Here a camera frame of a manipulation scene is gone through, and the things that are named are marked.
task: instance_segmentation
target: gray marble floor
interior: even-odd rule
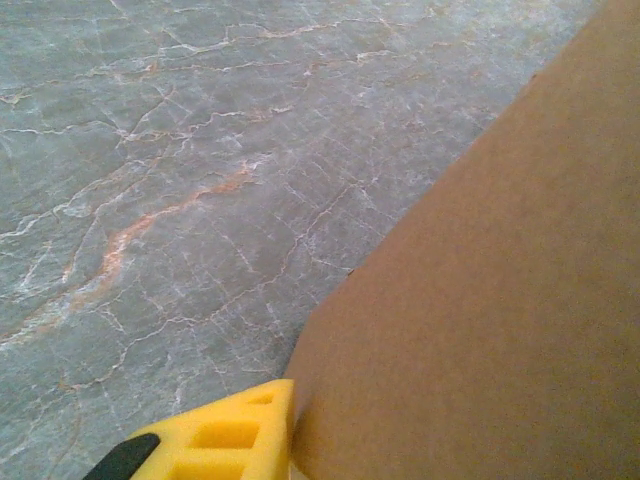
[[[595,8],[0,0],[0,478],[280,375]]]

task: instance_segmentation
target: orange marble vein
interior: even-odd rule
[[[193,192],[183,202],[163,208],[154,213],[147,213],[138,218],[127,228],[120,230],[109,238],[107,249],[103,255],[102,265],[96,278],[99,278],[98,286],[86,292],[76,291],[71,299],[71,311],[75,312],[87,303],[100,298],[111,288],[118,274],[122,270],[124,252],[133,240],[141,237],[151,228],[156,219],[163,215],[183,210],[195,204],[200,196],[207,193],[230,193],[249,183],[249,167],[244,164],[240,171],[229,175],[221,184],[204,188]]]

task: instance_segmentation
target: rectangular hole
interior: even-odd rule
[[[203,425],[191,448],[251,448],[260,425],[251,422],[216,422]]]
[[[171,480],[241,480],[244,467],[237,464],[176,465]]]
[[[250,400],[249,403],[252,405],[268,405],[271,402],[273,402],[273,394],[272,393],[268,393],[266,395],[263,395],[261,397],[258,398],[254,398],[253,400]]]

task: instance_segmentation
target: marble floor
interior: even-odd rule
[[[584,0],[1,0],[0,478],[279,376]]]

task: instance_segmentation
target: yellow object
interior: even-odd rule
[[[138,430],[160,444],[131,480],[288,480],[293,381],[274,380]]]

